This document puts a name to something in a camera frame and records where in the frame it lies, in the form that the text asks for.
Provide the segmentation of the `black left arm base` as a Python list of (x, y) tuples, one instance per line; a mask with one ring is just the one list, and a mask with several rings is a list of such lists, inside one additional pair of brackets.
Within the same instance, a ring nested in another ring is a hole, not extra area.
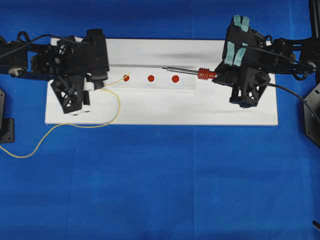
[(13, 118), (4, 117), (6, 95), (0, 90), (0, 143), (15, 142), (15, 121)]

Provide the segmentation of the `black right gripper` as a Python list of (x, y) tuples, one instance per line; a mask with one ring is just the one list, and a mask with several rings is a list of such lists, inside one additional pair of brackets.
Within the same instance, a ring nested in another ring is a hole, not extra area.
[(241, 108), (256, 107), (270, 77), (259, 70), (264, 37), (250, 27), (246, 16), (234, 15), (227, 28), (222, 61), (215, 68), (215, 83), (232, 87), (229, 102)]

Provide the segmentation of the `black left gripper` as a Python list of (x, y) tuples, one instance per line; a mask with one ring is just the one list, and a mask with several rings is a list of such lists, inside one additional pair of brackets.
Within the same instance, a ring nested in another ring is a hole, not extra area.
[(90, 107), (84, 75), (93, 89), (105, 86), (110, 70), (106, 36), (100, 28), (90, 29), (86, 37), (60, 38), (55, 43), (31, 44), (31, 79), (52, 80), (50, 84), (64, 114), (78, 115)]

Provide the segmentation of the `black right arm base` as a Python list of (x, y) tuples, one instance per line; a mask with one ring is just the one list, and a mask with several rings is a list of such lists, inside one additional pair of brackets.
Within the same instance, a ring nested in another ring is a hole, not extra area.
[(320, 84), (309, 92), (304, 102), (309, 106), (303, 106), (304, 132), (317, 147), (320, 147)]

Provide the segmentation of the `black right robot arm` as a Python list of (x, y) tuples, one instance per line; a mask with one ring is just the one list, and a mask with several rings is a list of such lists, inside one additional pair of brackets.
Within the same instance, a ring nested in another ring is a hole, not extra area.
[(236, 14), (227, 28), (213, 83), (232, 88), (230, 103), (251, 108), (258, 105), (270, 74), (292, 75), (303, 81), (319, 68), (319, 38), (273, 39), (252, 29), (248, 17)]

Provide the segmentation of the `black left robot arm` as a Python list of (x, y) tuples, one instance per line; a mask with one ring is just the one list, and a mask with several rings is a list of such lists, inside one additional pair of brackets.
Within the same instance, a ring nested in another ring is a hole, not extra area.
[(101, 29), (90, 29), (78, 41), (75, 36), (50, 35), (55, 44), (36, 44), (45, 38), (30, 39), (25, 31), (15, 41), (0, 39), (0, 72), (13, 78), (51, 82), (50, 86), (64, 114), (82, 110), (89, 104), (89, 83), (102, 89), (110, 70), (106, 37)]

